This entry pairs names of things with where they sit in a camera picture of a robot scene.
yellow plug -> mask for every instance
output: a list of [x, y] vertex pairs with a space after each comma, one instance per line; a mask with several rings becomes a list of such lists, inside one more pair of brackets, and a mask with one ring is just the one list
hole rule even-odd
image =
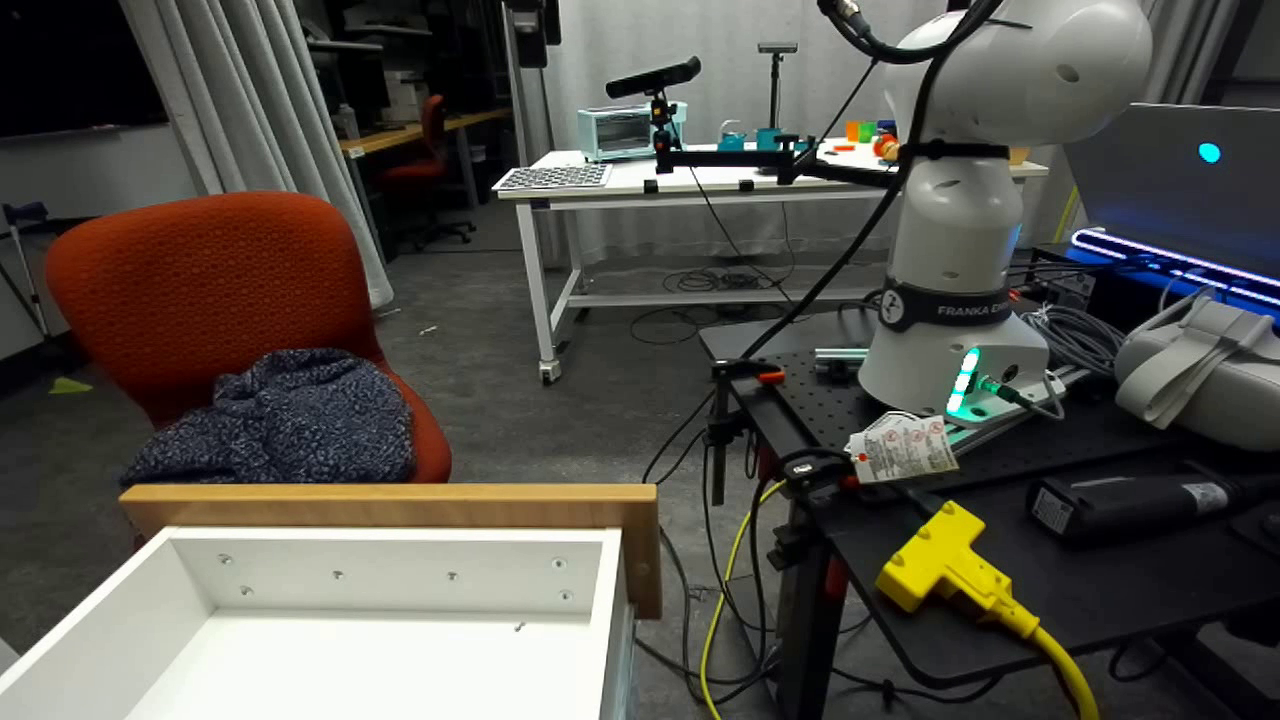
[[948, 498], [876, 577], [876, 588], [900, 608], [915, 612], [925, 597], [962, 597], [983, 617], [1008, 624], [1014, 634], [1033, 634], [1040, 617], [1012, 599], [1012, 579], [970, 551], [970, 538], [988, 523]]

dark blue cloth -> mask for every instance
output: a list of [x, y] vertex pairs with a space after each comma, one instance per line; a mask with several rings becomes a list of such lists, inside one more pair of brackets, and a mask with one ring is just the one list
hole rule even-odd
[[402, 479], [409, 407], [389, 376], [335, 349], [259, 356], [218, 376], [210, 403], [180, 414], [133, 460], [133, 479]]

blue light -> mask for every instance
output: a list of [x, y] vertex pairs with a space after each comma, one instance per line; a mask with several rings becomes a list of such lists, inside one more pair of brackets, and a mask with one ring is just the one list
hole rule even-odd
[[1201, 159], [1205, 159], [1205, 163], [1220, 163], [1220, 159], [1222, 159], [1222, 146], [1211, 144], [1211, 140], [1205, 140], [1205, 144], [1201, 144]]

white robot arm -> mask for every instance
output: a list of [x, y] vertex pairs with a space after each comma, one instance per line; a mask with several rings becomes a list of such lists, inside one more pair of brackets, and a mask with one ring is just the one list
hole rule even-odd
[[[943, 45], [962, 10], [921, 23], [900, 48]], [[1152, 29], [1137, 0], [1002, 0], [951, 48], [927, 92], [925, 144], [1068, 144], [1144, 92]], [[925, 63], [886, 66], [900, 135]], [[1018, 191], [1002, 155], [915, 155], [878, 327], [859, 368], [886, 407], [962, 414], [969, 376], [1042, 389], [1048, 345], [1002, 300], [1018, 234]]]

red chair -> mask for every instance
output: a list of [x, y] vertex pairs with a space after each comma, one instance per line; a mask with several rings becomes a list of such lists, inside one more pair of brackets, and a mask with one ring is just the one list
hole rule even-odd
[[316, 196], [230, 191], [87, 221], [48, 246], [48, 289], [84, 353], [157, 427], [263, 353], [343, 349], [400, 390], [416, 479], [447, 479], [433, 407], [374, 345], [357, 240]]
[[423, 246], [429, 240], [454, 234], [471, 240], [475, 223], [440, 221], [440, 183], [447, 180], [447, 133], [444, 133], [444, 95], [423, 98], [423, 153], [416, 159], [391, 163], [379, 173], [379, 191], [397, 214], [423, 214], [423, 223], [409, 232], [391, 232], [389, 256], [400, 250], [400, 240]]

